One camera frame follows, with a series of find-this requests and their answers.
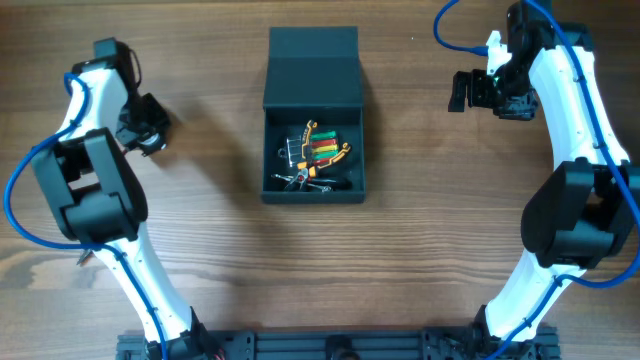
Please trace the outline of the black red screwdriver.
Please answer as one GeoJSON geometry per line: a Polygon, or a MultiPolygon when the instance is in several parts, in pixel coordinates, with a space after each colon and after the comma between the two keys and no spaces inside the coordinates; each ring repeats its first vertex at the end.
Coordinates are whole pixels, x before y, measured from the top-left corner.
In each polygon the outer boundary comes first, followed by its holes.
{"type": "Polygon", "coordinates": [[[313,178],[305,175],[297,176],[302,177],[304,180],[310,180],[315,184],[328,185],[332,188],[332,191],[350,189],[352,186],[351,181],[346,178],[313,178]]]}

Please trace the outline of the clear case coloured screwdrivers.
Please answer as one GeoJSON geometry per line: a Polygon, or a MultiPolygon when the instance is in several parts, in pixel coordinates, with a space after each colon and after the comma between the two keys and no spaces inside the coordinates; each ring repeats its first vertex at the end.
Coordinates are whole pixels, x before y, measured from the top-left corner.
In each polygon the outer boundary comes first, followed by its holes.
{"type": "Polygon", "coordinates": [[[311,135],[308,143],[303,135],[289,136],[277,155],[286,160],[289,167],[297,167],[301,162],[321,165],[336,156],[340,149],[337,132],[326,131],[311,135]]]}

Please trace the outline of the black box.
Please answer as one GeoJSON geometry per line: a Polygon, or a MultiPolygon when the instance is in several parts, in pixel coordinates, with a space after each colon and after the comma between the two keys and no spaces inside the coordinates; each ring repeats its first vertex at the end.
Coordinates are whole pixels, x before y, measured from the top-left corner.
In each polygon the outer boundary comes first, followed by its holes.
{"type": "Polygon", "coordinates": [[[261,198],[267,204],[361,203],[366,196],[363,143],[364,97],[354,27],[273,27],[263,97],[264,151],[261,198]],[[323,193],[309,188],[284,192],[272,174],[295,170],[277,155],[285,139],[302,135],[306,123],[317,132],[336,131],[351,152],[327,170],[351,181],[350,189],[323,193]]]}

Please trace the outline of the red handled cutters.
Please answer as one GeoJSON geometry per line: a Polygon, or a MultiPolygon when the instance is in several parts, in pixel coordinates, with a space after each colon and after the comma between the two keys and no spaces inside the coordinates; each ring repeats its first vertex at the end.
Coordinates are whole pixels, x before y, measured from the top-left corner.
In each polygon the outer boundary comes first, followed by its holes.
{"type": "Polygon", "coordinates": [[[79,256],[79,259],[76,262],[76,264],[78,266],[83,266],[91,258],[92,255],[93,255],[93,252],[91,250],[84,250],[79,256]]]}

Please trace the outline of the orange black pliers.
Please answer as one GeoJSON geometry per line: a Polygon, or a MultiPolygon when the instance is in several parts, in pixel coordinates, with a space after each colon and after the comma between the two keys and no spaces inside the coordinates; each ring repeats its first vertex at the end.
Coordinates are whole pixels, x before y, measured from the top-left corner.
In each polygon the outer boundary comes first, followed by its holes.
{"type": "Polygon", "coordinates": [[[309,120],[301,136],[287,139],[287,147],[283,151],[295,173],[272,175],[286,182],[284,192],[304,192],[311,188],[326,193],[351,186],[344,177],[328,176],[327,170],[344,160],[352,146],[348,142],[340,142],[336,131],[317,132],[317,128],[318,123],[309,120]]]}

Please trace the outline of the silver L-shaped socket wrench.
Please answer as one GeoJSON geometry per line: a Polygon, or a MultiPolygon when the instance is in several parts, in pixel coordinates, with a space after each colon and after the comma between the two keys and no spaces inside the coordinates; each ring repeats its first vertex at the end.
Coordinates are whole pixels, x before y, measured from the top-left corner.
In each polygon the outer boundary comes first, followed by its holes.
{"type": "Polygon", "coordinates": [[[298,186],[298,191],[304,191],[308,187],[311,187],[316,190],[320,190],[323,193],[332,191],[332,188],[328,185],[315,184],[310,180],[304,180],[302,177],[299,177],[299,176],[285,176],[285,175],[279,175],[279,174],[272,174],[271,177],[274,179],[280,179],[287,182],[287,185],[285,186],[285,189],[284,189],[285,192],[292,191],[295,185],[298,186]]]}

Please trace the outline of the round white tape measure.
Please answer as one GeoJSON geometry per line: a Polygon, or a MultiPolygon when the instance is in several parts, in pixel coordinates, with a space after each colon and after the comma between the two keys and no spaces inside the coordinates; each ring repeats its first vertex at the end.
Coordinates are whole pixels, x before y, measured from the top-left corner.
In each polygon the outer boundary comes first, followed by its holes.
{"type": "Polygon", "coordinates": [[[144,141],[138,142],[143,156],[150,156],[166,147],[166,135],[156,133],[144,141]]]}

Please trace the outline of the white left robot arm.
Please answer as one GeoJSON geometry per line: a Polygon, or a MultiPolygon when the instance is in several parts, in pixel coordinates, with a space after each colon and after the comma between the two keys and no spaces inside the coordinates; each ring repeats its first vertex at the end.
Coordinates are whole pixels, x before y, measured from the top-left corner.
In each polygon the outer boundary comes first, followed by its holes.
{"type": "Polygon", "coordinates": [[[128,45],[107,38],[93,48],[93,59],[66,74],[67,114],[32,160],[39,186],[61,233],[102,261],[134,306],[144,338],[129,358],[220,359],[220,346],[152,247],[146,196],[125,158],[130,150],[163,149],[170,117],[151,94],[140,94],[139,62],[128,45]]]}

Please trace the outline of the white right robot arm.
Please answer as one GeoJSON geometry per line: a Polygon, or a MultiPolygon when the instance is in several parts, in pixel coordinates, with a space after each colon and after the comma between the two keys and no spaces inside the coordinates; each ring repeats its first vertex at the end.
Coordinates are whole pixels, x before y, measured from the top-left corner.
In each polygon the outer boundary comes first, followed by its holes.
{"type": "Polygon", "coordinates": [[[639,169],[609,123],[586,26],[557,21],[548,1],[518,1],[506,31],[473,53],[487,65],[454,75],[449,110],[520,121],[543,113],[554,162],[523,210],[522,255],[471,328],[471,353],[496,359],[536,338],[567,287],[597,287],[587,271],[618,254],[639,225],[639,169]]]}

